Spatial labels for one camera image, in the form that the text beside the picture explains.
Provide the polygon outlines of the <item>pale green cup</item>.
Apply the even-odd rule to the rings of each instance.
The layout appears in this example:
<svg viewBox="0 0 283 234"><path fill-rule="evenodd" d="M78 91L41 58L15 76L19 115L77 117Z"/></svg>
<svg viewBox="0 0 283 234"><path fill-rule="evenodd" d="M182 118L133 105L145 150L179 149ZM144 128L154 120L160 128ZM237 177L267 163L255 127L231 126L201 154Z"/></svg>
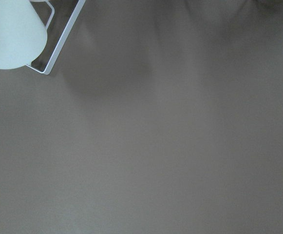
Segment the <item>pale green cup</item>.
<svg viewBox="0 0 283 234"><path fill-rule="evenodd" d="M29 0L0 0L0 69L31 63L46 43L46 27Z"/></svg>

